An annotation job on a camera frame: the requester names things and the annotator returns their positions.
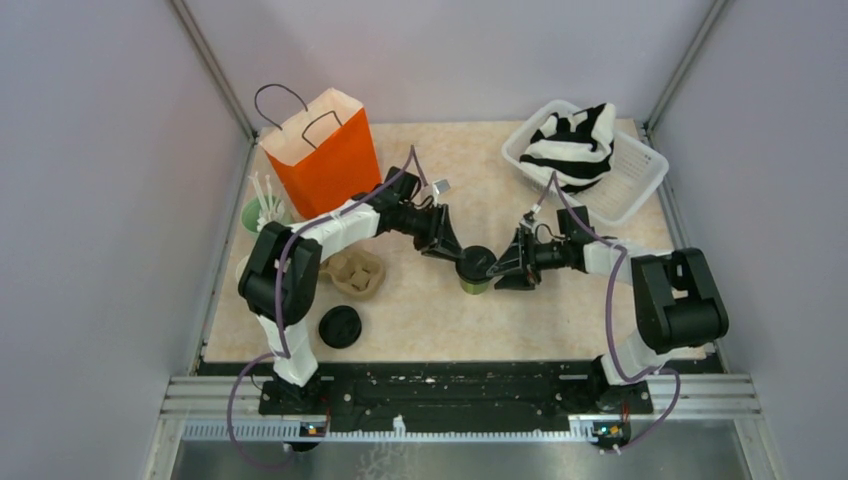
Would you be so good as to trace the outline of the black cup lid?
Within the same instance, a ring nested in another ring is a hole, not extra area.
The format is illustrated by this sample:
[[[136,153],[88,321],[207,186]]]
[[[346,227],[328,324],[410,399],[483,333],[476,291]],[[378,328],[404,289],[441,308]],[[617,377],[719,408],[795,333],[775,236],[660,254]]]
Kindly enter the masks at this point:
[[[483,284],[491,280],[489,269],[497,262],[495,254],[487,247],[473,245],[463,249],[455,263],[459,279],[468,284]]]

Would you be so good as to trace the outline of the stack of green paper cups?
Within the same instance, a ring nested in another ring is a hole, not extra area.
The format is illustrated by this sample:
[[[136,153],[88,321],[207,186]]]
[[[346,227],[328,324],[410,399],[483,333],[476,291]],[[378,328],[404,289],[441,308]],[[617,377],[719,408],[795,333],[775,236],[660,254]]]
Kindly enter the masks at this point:
[[[234,273],[234,278],[235,278],[236,284],[240,283],[240,280],[243,277],[244,271],[247,268],[248,262],[249,262],[249,257],[245,256],[237,263],[235,273]]]

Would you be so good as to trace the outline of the green paper coffee cup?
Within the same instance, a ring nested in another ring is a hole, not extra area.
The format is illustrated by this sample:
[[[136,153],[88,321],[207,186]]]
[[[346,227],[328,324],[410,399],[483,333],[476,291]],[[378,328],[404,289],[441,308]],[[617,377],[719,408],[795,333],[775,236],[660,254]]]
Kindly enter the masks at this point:
[[[469,295],[480,295],[484,293],[490,285],[490,279],[484,280],[467,280],[464,278],[460,279],[460,287],[461,289]]]

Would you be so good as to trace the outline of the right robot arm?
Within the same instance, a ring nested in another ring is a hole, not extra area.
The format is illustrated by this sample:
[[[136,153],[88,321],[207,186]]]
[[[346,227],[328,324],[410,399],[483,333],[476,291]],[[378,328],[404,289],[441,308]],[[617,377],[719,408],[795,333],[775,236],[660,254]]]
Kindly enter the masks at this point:
[[[590,366],[585,386],[589,404],[612,412],[633,387],[659,371],[672,354],[724,337],[729,317],[705,254],[697,248],[653,250],[591,226],[584,206],[557,212],[559,235],[548,242],[525,225],[488,269],[498,289],[532,290],[547,270],[570,268],[607,279],[604,321],[608,351]],[[613,296],[616,284],[632,288],[636,329],[616,342]]]

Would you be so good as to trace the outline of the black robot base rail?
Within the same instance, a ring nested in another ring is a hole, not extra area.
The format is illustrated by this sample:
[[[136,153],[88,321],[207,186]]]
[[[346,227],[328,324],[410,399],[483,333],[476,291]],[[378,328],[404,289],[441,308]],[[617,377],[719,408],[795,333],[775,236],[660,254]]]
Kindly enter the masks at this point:
[[[262,415],[316,415],[336,433],[377,432],[401,418],[411,433],[565,432],[570,416],[648,414],[646,382],[607,385],[590,361],[336,363],[303,387],[264,382]]]

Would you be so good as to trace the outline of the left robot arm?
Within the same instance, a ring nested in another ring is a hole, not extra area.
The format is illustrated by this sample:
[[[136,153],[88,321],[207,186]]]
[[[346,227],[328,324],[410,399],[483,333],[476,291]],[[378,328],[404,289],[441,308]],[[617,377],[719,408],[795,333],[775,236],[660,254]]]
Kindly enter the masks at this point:
[[[271,222],[260,231],[237,290],[266,332],[273,372],[285,382],[283,401],[295,412],[314,410],[321,397],[320,386],[311,380],[318,362],[301,322],[314,302],[324,261],[386,232],[410,236],[424,256],[462,259],[448,206],[413,202],[420,183],[418,176],[393,167],[371,192],[333,211],[289,226]]]

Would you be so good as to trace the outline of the stack of black cup lids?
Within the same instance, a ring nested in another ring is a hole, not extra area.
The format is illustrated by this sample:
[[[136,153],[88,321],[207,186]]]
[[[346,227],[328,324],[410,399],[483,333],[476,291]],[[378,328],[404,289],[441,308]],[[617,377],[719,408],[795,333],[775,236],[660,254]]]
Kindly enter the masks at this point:
[[[318,334],[325,345],[346,349],[361,336],[362,321],[355,308],[339,305],[327,311],[318,325]]]

